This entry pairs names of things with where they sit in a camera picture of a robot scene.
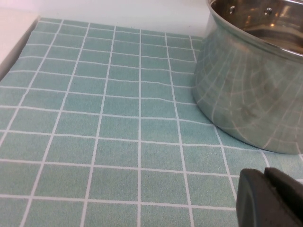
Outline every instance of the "white grout line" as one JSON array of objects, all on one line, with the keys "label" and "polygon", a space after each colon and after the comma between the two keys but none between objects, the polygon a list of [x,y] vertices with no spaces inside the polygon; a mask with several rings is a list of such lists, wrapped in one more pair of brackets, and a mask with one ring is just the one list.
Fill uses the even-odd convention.
[{"label": "white grout line", "polygon": [[137,227],[141,226],[141,30],[139,36],[139,110],[138,110],[138,209]]},{"label": "white grout line", "polygon": [[85,193],[85,201],[84,201],[84,206],[83,206],[83,211],[82,211],[82,216],[81,216],[80,227],[84,227],[84,223],[85,223],[86,209],[87,209],[87,204],[88,204],[88,199],[89,199],[89,192],[90,192],[90,187],[91,187],[91,181],[92,181],[92,176],[93,176],[93,171],[94,171],[94,164],[95,164],[95,159],[96,159],[98,140],[99,140],[99,134],[100,134],[100,128],[101,128],[101,122],[102,122],[102,114],[103,114],[103,109],[104,109],[104,101],[105,101],[105,96],[106,96],[106,91],[107,91],[109,69],[110,69],[110,65],[111,65],[113,48],[114,48],[115,32],[116,32],[116,26],[114,28],[112,45],[111,45],[111,50],[110,50],[110,55],[109,55],[109,60],[108,60],[107,74],[106,74],[106,80],[105,80],[105,85],[104,85],[103,98],[102,98],[102,103],[101,103],[101,110],[100,110],[100,114],[99,114],[99,122],[98,122],[98,127],[97,127],[95,146],[94,146],[94,151],[93,151],[93,155],[92,155],[92,159],[91,159],[91,167],[90,167],[90,171],[89,171],[89,179],[88,179],[86,193]]},{"label": "white grout line", "polygon": [[[53,40],[52,40],[51,44],[49,45],[49,47],[48,47],[48,49],[47,49],[47,51],[46,51],[46,53],[45,53],[45,56],[44,56],[44,58],[42,59],[40,65],[39,65],[39,67],[38,67],[38,69],[37,69],[37,71],[36,71],[36,73],[35,73],[35,75],[34,75],[34,77],[33,77],[33,79],[32,79],[32,81],[31,81],[31,83],[29,84],[28,87],[31,87],[31,86],[32,86],[32,84],[33,84],[33,82],[34,82],[34,79],[36,78],[36,76],[37,76],[39,70],[41,69],[43,62],[45,61],[45,59],[46,59],[46,57],[47,57],[47,55],[48,55],[48,53],[49,53],[49,51],[50,51],[50,49],[51,49],[51,47],[52,47],[54,41],[55,41],[55,39],[56,39],[57,34],[58,34],[59,31],[60,31],[60,28],[61,28],[61,26],[62,26],[62,23],[63,23],[63,21],[61,22],[61,24],[60,24],[60,26],[59,26],[59,28],[58,28],[57,33],[54,35]],[[23,95],[23,97],[22,97],[22,99],[21,99],[21,101],[20,101],[20,103],[19,103],[19,105],[18,105],[19,107],[21,107],[21,105],[22,105],[22,103],[23,103],[23,100],[24,100],[24,98],[25,98],[25,95]],[[46,159],[46,154],[47,154],[47,152],[48,152],[48,149],[46,148],[46,150],[45,150],[45,155],[44,155],[44,157],[43,157],[43,161],[45,161],[45,159]],[[26,221],[26,219],[27,219],[27,215],[28,215],[28,212],[29,212],[29,208],[30,208],[31,203],[32,203],[32,197],[33,197],[34,194],[35,194],[35,191],[36,191],[36,188],[37,188],[37,184],[38,184],[38,181],[39,181],[39,178],[40,178],[40,174],[41,174],[41,172],[42,172],[42,169],[43,169],[43,163],[41,163],[40,168],[39,168],[39,171],[38,171],[38,174],[37,174],[37,176],[36,176],[36,180],[35,180],[35,182],[34,182],[34,185],[33,185],[32,191],[31,191],[31,195],[30,195],[31,198],[28,200],[28,203],[27,203],[27,206],[26,206],[26,209],[25,209],[23,218],[22,218],[21,223],[20,223],[20,227],[23,227],[23,226],[25,225],[25,221]]]},{"label": "white grout line", "polygon": [[193,216],[193,210],[192,210],[192,207],[191,207],[189,186],[188,186],[187,174],[186,174],[186,166],[185,166],[185,160],[184,160],[184,154],[183,154],[182,137],[181,137],[181,130],[180,130],[180,121],[179,121],[179,115],[178,115],[178,110],[177,110],[176,97],[175,97],[173,80],[172,80],[172,73],[171,73],[171,65],[170,65],[170,59],[169,59],[169,47],[167,45],[166,33],[164,33],[164,34],[165,34],[165,45],[166,45],[167,58],[168,58],[168,63],[169,63],[169,76],[170,76],[171,92],[172,92],[172,96],[173,96],[173,101],[174,101],[174,106],[175,106],[175,114],[176,114],[176,118],[177,118],[178,138],[179,138],[182,169],[183,169],[183,176],[184,176],[187,203],[188,203],[188,210],[189,210],[189,219],[190,219],[191,227],[194,227],[195,226],[194,216]]},{"label": "white grout line", "polygon": [[214,126],[214,131],[215,131],[215,133],[216,133],[216,135],[217,135],[217,138],[218,138],[218,140],[219,140],[219,143],[220,143],[220,147],[221,147],[221,151],[222,151],[222,155],[223,155],[223,159],[224,159],[224,164],[225,164],[225,168],[226,168],[226,173],[227,173],[227,175],[228,175],[229,182],[230,182],[230,184],[231,184],[232,193],[233,193],[233,196],[234,196],[235,200],[237,200],[237,193],[236,193],[236,190],[235,190],[235,188],[234,188],[234,186],[233,186],[231,173],[230,173],[230,171],[229,171],[229,167],[228,167],[227,160],[226,160],[226,156],[225,156],[224,146],[223,146],[223,144],[222,144],[222,141],[221,141],[221,138],[220,138],[220,136],[219,136],[219,133],[218,133],[218,130],[217,130],[216,126]]}]

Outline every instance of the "teal tile surface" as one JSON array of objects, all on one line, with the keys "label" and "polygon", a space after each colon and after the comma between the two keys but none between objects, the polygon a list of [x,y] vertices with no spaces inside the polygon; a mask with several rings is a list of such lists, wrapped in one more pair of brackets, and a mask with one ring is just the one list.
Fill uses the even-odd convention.
[{"label": "teal tile surface", "polygon": [[0,193],[30,195],[40,165],[0,163]]},{"label": "teal tile surface", "polygon": [[96,165],[138,166],[138,143],[129,141],[99,140]]},{"label": "teal tile surface", "polygon": [[235,199],[228,177],[187,175],[192,205],[235,207]]},{"label": "teal tile surface", "polygon": [[42,161],[49,136],[8,133],[0,147],[0,158]]},{"label": "teal tile surface", "polygon": [[0,199],[0,220],[1,225],[6,227],[19,226],[23,218],[27,200],[25,199]]},{"label": "teal tile surface", "polygon": [[127,98],[106,97],[104,101],[104,114],[120,116],[138,116],[139,100]]},{"label": "teal tile surface", "polygon": [[138,120],[103,116],[100,137],[137,140]]},{"label": "teal tile surface", "polygon": [[10,129],[51,133],[57,115],[57,112],[19,109]]},{"label": "teal tile surface", "polygon": [[82,209],[82,202],[34,200],[25,226],[78,226]]},{"label": "teal tile surface", "polygon": [[182,171],[180,146],[142,143],[141,166],[150,169]]},{"label": "teal tile surface", "polygon": [[59,110],[64,95],[63,92],[30,90],[25,96],[22,106]]},{"label": "teal tile surface", "polygon": [[142,119],[142,140],[178,143],[177,121]]},{"label": "teal tile surface", "polygon": [[71,80],[70,76],[61,76],[39,72],[32,84],[33,88],[66,91]]},{"label": "teal tile surface", "polygon": [[46,161],[90,164],[95,139],[54,136]]},{"label": "teal tile surface", "polygon": [[84,198],[88,177],[88,167],[45,165],[35,195]]},{"label": "teal tile surface", "polygon": [[187,204],[183,174],[141,171],[141,200]]},{"label": "teal tile surface", "polygon": [[189,212],[186,208],[142,206],[142,227],[189,227]]},{"label": "teal tile surface", "polygon": [[68,94],[63,110],[100,113],[102,97],[82,94]]},{"label": "teal tile surface", "polygon": [[62,113],[56,133],[96,136],[99,117],[81,113]]},{"label": "teal tile surface", "polygon": [[100,223],[115,227],[137,226],[137,206],[130,204],[89,203],[85,219],[86,227]]},{"label": "teal tile surface", "polygon": [[183,153],[187,171],[227,174],[221,148],[183,146]]},{"label": "teal tile surface", "polygon": [[89,197],[100,200],[137,201],[137,183],[138,173],[135,170],[94,168]]}]

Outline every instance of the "pot rim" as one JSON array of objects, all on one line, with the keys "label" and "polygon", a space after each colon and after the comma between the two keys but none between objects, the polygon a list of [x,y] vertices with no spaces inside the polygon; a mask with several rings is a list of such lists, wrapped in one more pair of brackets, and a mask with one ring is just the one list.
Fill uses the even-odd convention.
[{"label": "pot rim", "polygon": [[211,7],[211,4],[214,3],[216,0],[205,0],[205,1],[210,10],[211,16],[213,16],[216,19],[216,22],[219,22],[221,26],[223,26],[226,30],[228,30],[230,33],[232,33],[242,41],[247,42],[253,46],[256,46],[259,49],[263,49],[267,52],[271,52],[272,54],[279,55],[282,58],[287,58],[299,63],[303,63],[303,54],[271,44],[267,41],[264,41],[256,36],[253,36],[243,31],[242,29],[236,27],[232,23],[226,21]]}]

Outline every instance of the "shiny metal surface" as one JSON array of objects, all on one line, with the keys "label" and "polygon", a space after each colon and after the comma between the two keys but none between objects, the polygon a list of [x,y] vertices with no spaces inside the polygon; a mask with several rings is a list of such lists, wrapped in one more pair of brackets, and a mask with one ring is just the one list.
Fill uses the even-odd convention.
[{"label": "shiny metal surface", "polygon": [[219,128],[274,152],[303,152],[303,1],[209,0],[193,89]]}]

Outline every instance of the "tiled countertop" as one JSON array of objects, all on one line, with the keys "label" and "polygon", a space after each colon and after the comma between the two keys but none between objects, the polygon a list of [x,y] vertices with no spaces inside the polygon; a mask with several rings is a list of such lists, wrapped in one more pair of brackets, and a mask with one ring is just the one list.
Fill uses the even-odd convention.
[{"label": "tiled countertop", "polygon": [[240,170],[303,181],[192,94],[201,38],[43,18],[0,82],[2,226],[237,226]]}]

